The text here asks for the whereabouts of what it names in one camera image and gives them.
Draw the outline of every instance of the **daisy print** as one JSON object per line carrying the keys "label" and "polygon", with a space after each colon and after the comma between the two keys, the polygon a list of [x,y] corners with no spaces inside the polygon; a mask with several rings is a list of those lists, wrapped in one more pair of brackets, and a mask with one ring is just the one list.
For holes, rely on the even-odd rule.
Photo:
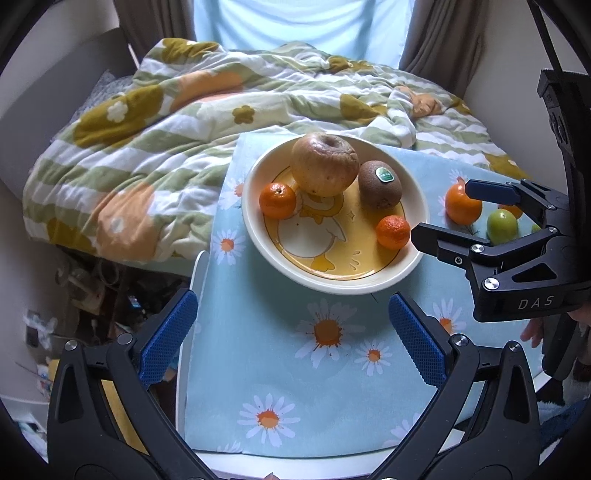
{"label": "daisy print", "polygon": [[220,194],[219,205],[222,210],[228,210],[237,203],[241,202],[244,180],[228,179],[224,187],[225,188]]}
{"label": "daisy print", "polygon": [[217,264],[221,264],[224,260],[228,265],[236,263],[236,257],[242,255],[244,250],[244,235],[238,236],[237,230],[222,230],[217,235],[212,236],[212,252],[215,255]]}
{"label": "daisy print", "polygon": [[454,312],[453,310],[453,299],[450,299],[449,302],[446,304],[445,299],[441,300],[441,308],[437,303],[433,303],[433,312],[435,314],[435,318],[439,320],[439,323],[445,328],[445,330],[450,334],[453,335],[454,333],[458,333],[461,330],[466,328],[466,322],[459,322],[458,318],[462,313],[462,308],[458,307],[457,310]]}
{"label": "daisy print", "polygon": [[408,432],[414,427],[414,424],[418,422],[418,419],[421,417],[420,413],[415,413],[413,415],[412,423],[408,420],[403,420],[402,425],[397,425],[396,428],[390,430],[390,433],[394,436],[393,439],[386,440],[382,445],[383,448],[394,447],[398,445],[400,442],[404,440]]}
{"label": "daisy print", "polygon": [[382,366],[389,367],[390,362],[384,360],[392,356],[388,350],[389,346],[384,346],[383,342],[378,343],[377,340],[373,342],[364,341],[362,348],[357,348],[356,351],[361,357],[355,360],[356,364],[363,363],[361,370],[365,370],[369,377],[373,376],[374,370],[380,375],[384,373]]}
{"label": "daisy print", "polygon": [[445,211],[445,197],[439,197],[437,199],[437,201],[439,202],[439,205],[441,205],[441,210],[439,211],[438,215],[440,217],[445,217],[445,215],[446,215],[446,211]]}
{"label": "daisy print", "polygon": [[273,395],[270,393],[265,399],[265,404],[257,395],[254,396],[253,400],[254,405],[242,404],[244,410],[240,412],[240,416],[244,418],[238,420],[240,425],[252,426],[246,433],[247,439],[253,438],[261,432],[261,443],[265,443],[269,438],[269,442],[273,447],[280,447],[282,445],[280,433],[290,439],[296,436],[296,433],[286,425],[298,423],[300,419],[285,416],[296,407],[295,404],[290,403],[284,407],[285,397],[281,397],[273,406]]}
{"label": "daisy print", "polygon": [[242,449],[240,448],[240,442],[234,441],[232,445],[227,443],[225,447],[217,447],[216,451],[222,453],[240,453]]}
{"label": "daisy print", "polygon": [[462,170],[458,170],[457,168],[453,168],[449,173],[449,179],[451,180],[452,184],[457,183],[462,179],[464,182],[470,180],[468,175],[466,175]]}
{"label": "daisy print", "polygon": [[343,305],[341,302],[329,307],[326,299],[317,303],[308,304],[311,320],[302,320],[297,326],[298,333],[295,336],[306,340],[296,353],[296,358],[304,358],[310,354],[312,366],[318,368],[320,361],[326,356],[337,361],[340,351],[350,350],[352,333],[365,331],[363,325],[349,325],[347,321],[357,312],[357,309]]}

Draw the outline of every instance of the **comforter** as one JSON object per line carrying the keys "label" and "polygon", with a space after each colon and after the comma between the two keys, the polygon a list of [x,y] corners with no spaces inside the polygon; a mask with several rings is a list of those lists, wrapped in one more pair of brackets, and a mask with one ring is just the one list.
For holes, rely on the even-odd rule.
{"label": "comforter", "polygon": [[238,136],[253,130],[339,132],[525,176],[461,99],[417,76],[303,43],[245,52],[165,38],[129,89],[37,160],[26,229],[114,261],[194,259]]}

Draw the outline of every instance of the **human hand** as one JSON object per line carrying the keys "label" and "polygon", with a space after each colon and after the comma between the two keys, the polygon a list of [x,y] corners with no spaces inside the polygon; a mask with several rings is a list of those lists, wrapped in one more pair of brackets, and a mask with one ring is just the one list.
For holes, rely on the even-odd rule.
{"label": "human hand", "polygon": [[[591,325],[591,302],[583,304],[581,308],[573,312],[569,312],[570,317],[585,325]],[[531,346],[537,348],[544,338],[544,322],[541,318],[531,319],[523,332],[521,333],[521,341],[528,342],[531,340]]]}

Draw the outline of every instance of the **daisy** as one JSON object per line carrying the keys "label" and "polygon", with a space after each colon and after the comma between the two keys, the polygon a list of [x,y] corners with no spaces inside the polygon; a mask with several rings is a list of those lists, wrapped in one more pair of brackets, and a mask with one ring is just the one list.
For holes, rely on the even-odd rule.
{"label": "daisy", "polygon": [[369,343],[366,340],[363,343],[362,349],[356,348],[357,353],[361,355],[361,357],[358,358],[355,363],[360,364],[361,362],[364,362],[361,370],[365,370],[367,368],[366,373],[369,377],[374,374],[374,369],[376,369],[381,375],[384,373],[382,365],[385,365],[386,367],[391,365],[390,362],[384,360],[384,358],[392,356],[392,354],[388,352],[389,349],[389,346],[384,347],[383,342],[378,343],[377,340],[374,340],[373,342]]}
{"label": "daisy", "polygon": [[222,230],[217,235],[212,236],[212,252],[215,255],[217,264],[219,265],[222,261],[227,258],[228,265],[234,265],[236,263],[236,257],[242,255],[244,250],[243,242],[246,240],[244,235],[236,237],[238,230]]}
{"label": "daisy", "polygon": [[225,447],[217,447],[216,449],[217,452],[223,452],[223,453],[239,453],[241,452],[241,448],[240,448],[240,442],[234,442],[232,444],[232,446],[230,446],[229,443],[226,444]]}
{"label": "daisy", "polygon": [[295,437],[296,433],[285,425],[297,423],[300,419],[297,417],[286,418],[285,414],[291,412],[296,405],[290,403],[284,407],[284,402],[285,397],[281,397],[277,400],[275,407],[273,407],[273,395],[269,393],[264,405],[257,395],[254,396],[254,406],[249,403],[243,403],[242,407],[245,411],[241,411],[240,416],[246,418],[246,420],[240,419],[238,420],[238,424],[254,425],[246,433],[246,438],[250,439],[257,433],[262,432],[261,443],[265,443],[268,436],[273,447],[280,447],[282,444],[281,437],[279,437],[280,433],[290,439]]}
{"label": "daisy", "polygon": [[437,201],[439,202],[439,205],[441,205],[441,210],[439,211],[438,215],[440,217],[445,217],[445,215],[446,215],[446,211],[445,211],[445,197],[439,197],[437,199]]}
{"label": "daisy", "polygon": [[405,419],[402,421],[402,425],[397,425],[395,429],[390,430],[390,433],[392,435],[394,435],[396,438],[386,440],[384,442],[384,444],[382,445],[382,447],[383,448],[394,447],[394,446],[398,445],[400,442],[402,442],[402,440],[404,440],[406,435],[408,435],[408,432],[411,431],[414,424],[416,422],[418,422],[418,419],[420,417],[421,417],[420,413],[415,413],[413,415],[413,422],[412,423],[410,423],[408,420]]}
{"label": "daisy", "polygon": [[462,307],[458,307],[457,310],[453,311],[453,299],[449,300],[446,305],[445,300],[441,300],[441,309],[437,303],[433,302],[433,312],[435,318],[439,320],[439,323],[443,325],[443,328],[447,330],[450,335],[459,332],[466,328],[466,322],[458,322],[460,314],[462,313]]}
{"label": "daisy", "polygon": [[318,368],[320,361],[329,354],[332,360],[340,358],[339,350],[350,350],[351,333],[365,331],[362,325],[346,325],[345,322],[351,318],[357,309],[335,303],[329,308],[326,299],[320,300],[320,307],[317,303],[308,304],[308,311],[312,315],[312,321],[302,320],[297,326],[298,333],[295,336],[307,339],[308,341],[296,353],[296,358],[304,358],[311,353],[312,366]]}
{"label": "daisy", "polygon": [[449,179],[452,181],[452,183],[457,183],[460,181],[460,179],[462,179],[464,182],[470,180],[470,178],[468,178],[468,175],[465,175],[464,172],[458,170],[457,168],[453,168],[451,170],[451,172],[449,173]]}
{"label": "daisy", "polygon": [[219,206],[222,210],[228,210],[237,202],[241,201],[244,180],[228,179],[224,187],[224,190],[220,194]]}

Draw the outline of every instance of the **kiwi sticker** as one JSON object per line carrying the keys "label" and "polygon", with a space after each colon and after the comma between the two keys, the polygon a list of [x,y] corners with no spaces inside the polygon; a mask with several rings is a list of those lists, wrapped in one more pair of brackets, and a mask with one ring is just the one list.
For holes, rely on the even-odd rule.
{"label": "kiwi sticker", "polygon": [[380,167],[375,169],[375,176],[379,178],[382,183],[389,183],[394,181],[394,175],[387,168]]}

